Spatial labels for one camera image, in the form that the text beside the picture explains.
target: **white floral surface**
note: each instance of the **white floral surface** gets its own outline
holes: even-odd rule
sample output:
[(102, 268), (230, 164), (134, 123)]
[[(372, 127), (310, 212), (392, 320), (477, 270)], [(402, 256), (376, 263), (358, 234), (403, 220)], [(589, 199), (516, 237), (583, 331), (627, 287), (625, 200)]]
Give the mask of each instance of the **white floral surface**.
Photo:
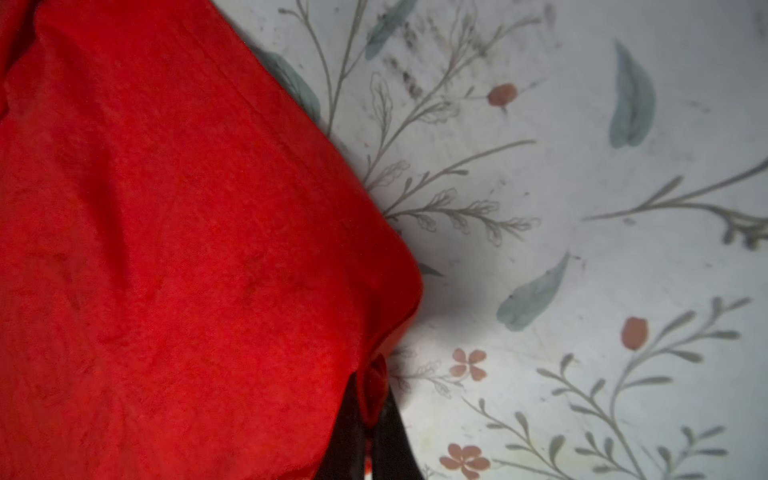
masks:
[(766, 477), (767, 3), (216, 3), (423, 263), (425, 476)]

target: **orange bud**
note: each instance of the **orange bud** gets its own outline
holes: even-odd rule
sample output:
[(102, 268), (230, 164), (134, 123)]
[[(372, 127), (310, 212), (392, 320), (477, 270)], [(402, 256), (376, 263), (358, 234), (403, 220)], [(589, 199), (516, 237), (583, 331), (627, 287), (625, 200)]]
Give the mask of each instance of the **orange bud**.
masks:
[(518, 88), (513, 84), (501, 84), (494, 87), (488, 94), (488, 103), (493, 107), (503, 107), (515, 100), (518, 96)]
[(621, 330), (621, 342), (630, 350), (639, 350), (648, 340), (648, 320), (631, 316)]

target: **floral pattern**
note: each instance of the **floral pattern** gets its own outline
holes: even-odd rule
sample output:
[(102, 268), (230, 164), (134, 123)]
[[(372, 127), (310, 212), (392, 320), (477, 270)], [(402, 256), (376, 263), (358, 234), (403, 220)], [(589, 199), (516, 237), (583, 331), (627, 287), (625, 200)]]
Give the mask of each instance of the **floral pattern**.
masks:
[(759, 2), (216, 2), (419, 261), (425, 479), (765, 477)]

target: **red fabric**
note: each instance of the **red fabric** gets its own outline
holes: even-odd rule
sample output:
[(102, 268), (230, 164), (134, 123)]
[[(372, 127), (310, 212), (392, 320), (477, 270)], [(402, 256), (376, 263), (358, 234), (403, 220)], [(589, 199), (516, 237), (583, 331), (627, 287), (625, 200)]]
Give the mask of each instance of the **red fabric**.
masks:
[(204, 0), (0, 0), (0, 478), (300, 478), (421, 296)]

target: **red cloth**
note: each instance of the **red cloth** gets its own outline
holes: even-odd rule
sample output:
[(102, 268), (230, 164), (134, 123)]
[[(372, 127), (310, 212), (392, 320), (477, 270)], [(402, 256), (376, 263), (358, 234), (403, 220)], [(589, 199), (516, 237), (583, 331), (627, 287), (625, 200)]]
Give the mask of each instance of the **red cloth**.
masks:
[(421, 296), (204, 0), (0, 0), (0, 478), (302, 478)]

